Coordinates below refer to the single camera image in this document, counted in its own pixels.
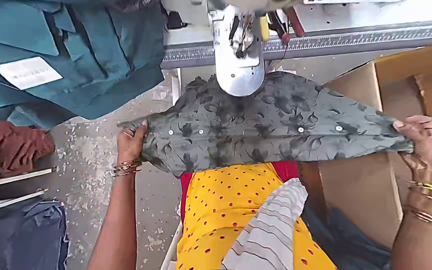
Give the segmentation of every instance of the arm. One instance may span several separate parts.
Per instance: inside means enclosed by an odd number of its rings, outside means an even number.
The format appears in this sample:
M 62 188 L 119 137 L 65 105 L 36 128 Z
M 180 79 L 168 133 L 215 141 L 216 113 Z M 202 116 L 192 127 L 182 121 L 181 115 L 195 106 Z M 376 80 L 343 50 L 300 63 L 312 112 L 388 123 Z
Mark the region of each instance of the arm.
M 394 125 L 415 142 L 415 153 L 404 156 L 413 170 L 414 181 L 432 184 L 432 118 L 413 116 Z M 422 194 L 421 188 L 411 190 L 408 205 L 432 216 L 432 200 Z M 418 219 L 409 210 L 405 211 L 393 244 L 391 267 L 393 270 L 432 270 L 432 224 Z
M 117 163 L 139 157 L 147 121 L 133 133 L 124 129 L 117 138 Z M 135 174 L 117 176 L 106 217 L 99 232 L 88 270 L 136 269 Z

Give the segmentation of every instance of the yellow tool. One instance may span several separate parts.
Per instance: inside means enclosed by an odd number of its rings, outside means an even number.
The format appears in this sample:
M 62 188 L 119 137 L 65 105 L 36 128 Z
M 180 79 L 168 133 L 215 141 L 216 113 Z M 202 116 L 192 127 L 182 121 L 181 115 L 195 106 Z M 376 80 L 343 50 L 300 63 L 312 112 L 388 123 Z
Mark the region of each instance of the yellow tool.
M 261 28 L 261 39 L 263 42 L 269 40 L 269 25 L 266 15 L 259 17 L 259 26 Z

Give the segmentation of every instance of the white striped cloth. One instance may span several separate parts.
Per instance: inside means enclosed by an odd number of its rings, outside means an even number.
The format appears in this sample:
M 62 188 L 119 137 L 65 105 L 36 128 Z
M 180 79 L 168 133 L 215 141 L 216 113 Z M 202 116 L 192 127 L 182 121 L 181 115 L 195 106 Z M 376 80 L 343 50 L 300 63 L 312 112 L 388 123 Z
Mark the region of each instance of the white striped cloth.
M 307 197 L 298 178 L 274 190 L 233 243 L 220 269 L 293 270 L 294 223 Z

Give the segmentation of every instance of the woman's left hand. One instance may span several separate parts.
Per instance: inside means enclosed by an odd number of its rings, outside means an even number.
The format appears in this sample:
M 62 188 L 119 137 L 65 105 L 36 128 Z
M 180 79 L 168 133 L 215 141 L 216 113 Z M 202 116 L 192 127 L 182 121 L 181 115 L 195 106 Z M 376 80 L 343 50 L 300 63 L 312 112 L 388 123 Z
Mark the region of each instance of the woman's left hand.
M 135 160 L 143 149 L 143 139 L 148 129 L 148 121 L 144 120 L 136 132 L 124 128 L 117 136 L 117 162 L 129 162 Z

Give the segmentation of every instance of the white label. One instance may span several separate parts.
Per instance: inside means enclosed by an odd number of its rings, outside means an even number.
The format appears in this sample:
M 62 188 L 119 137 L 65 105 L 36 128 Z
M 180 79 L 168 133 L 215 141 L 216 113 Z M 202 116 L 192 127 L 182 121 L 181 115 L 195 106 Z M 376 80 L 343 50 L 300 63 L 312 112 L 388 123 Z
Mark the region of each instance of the white label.
M 63 79 L 41 57 L 33 57 L 0 65 L 0 74 L 20 90 Z

